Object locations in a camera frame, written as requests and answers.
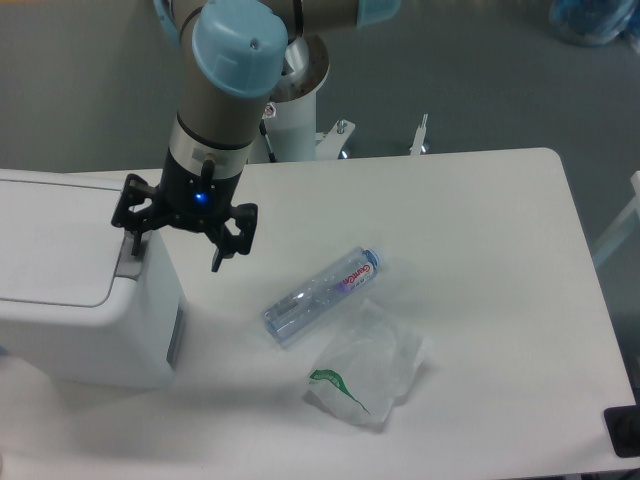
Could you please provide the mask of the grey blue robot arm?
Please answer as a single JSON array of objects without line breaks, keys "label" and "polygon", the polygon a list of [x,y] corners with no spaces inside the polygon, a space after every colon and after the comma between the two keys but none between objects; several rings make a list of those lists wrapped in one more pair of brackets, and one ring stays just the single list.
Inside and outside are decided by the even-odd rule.
[{"label": "grey blue robot arm", "polygon": [[141,253],[164,226],[203,233],[225,259],[251,251],[258,207],[232,198],[285,67],[289,44],[336,28],[392,18],[397,1],[172,1],[185,90],[158,185],[129,174],[111,223]]}]

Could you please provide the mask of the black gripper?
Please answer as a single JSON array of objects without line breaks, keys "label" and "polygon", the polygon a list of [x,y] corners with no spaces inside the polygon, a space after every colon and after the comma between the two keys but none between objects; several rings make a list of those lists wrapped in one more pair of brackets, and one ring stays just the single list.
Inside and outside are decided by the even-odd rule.
[{"label": "black gripper", "polygon": [[258,206],[232,205],[242,172],[217,178],[213,160],[199,163],[197,170],[194,174],[185,169],[168,151],[159,185],[151,186],[137,174],[126,176],[111,224],[132,237],[132,256],[140,254],[144,233],[164,226],[204,233],[216,246],[212,272],[218,272],[225,259],[250,253]]}]

